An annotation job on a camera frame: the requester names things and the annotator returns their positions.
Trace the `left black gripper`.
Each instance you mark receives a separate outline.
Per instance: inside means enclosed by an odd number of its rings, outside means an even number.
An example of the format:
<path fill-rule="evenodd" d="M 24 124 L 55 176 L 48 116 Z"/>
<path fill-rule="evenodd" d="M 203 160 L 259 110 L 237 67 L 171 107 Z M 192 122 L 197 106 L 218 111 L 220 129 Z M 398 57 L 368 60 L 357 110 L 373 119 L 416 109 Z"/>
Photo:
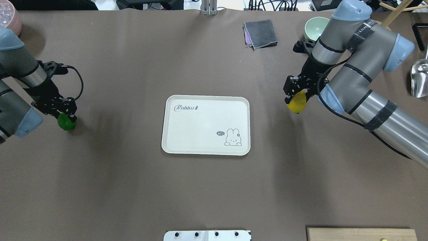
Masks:
<path fill-rule="evenodd" d="M 76 99 L 62 96 L 52 80 L 45 80 L 43 83 L 32 87 L 31 97 L 34 100 L 32 105 L 43 114 L 58 118 L 61 113 L 64 113 L 70 122 L 75 123 L 77 121 L 75 115 L 77 111 Z"/>

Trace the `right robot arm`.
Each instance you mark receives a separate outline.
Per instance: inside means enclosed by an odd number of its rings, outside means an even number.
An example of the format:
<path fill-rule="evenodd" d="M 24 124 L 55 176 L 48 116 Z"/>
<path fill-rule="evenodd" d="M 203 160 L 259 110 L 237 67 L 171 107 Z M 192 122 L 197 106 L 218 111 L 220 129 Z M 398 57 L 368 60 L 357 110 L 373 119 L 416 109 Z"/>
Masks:
<path fill-rule="evenodd" d="M 299 40 L 293 51 L 306 53 L 301 73 L 283 86 L 285 103 L 314 95 L 331 113 L 347 113 L 394 152 L 427 168 L 427 126 L 369 88 L 382 71 L 392 72 L 414 50 L 414 44 L 370 18 L 372 9 L 359 0 L 343 0 L 317 40 Z"/>

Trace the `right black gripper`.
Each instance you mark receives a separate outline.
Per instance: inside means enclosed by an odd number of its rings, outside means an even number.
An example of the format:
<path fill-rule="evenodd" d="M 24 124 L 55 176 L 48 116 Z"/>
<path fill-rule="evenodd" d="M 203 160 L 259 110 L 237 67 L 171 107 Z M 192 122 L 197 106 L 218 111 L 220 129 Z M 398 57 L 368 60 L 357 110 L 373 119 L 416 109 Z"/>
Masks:
<path fill-rule="evenodd" d="M 308 57 L 305 61 L 301 73 L 298 76 L 289 75 L 283 87 L 286 95 L 285 103 L 289 104 L 293 97 L 302 90 L 305 93 L 306 102 L 317 94 L 317 82 L 319 78 L 331 67 L 329 64 L 323 64 L 313 57 Z"/>

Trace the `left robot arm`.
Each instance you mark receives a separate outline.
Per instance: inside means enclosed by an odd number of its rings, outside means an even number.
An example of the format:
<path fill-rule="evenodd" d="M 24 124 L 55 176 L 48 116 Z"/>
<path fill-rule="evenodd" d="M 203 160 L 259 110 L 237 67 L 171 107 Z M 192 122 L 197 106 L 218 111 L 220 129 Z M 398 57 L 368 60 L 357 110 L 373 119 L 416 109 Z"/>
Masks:
<path fill-rule="evenodd" d="M 55 61 L 35 59 L 13 31 L 1 29 L 0 140 L 23 138 L 43 123 L 43 115 L 53 116 L 58 126 L 69 131 L 77 124 L 77 104 L 84 90 L 78 70 Z M 76 97 L 65 97 L 54 76 L 75 71 L 80 81 Z"/>

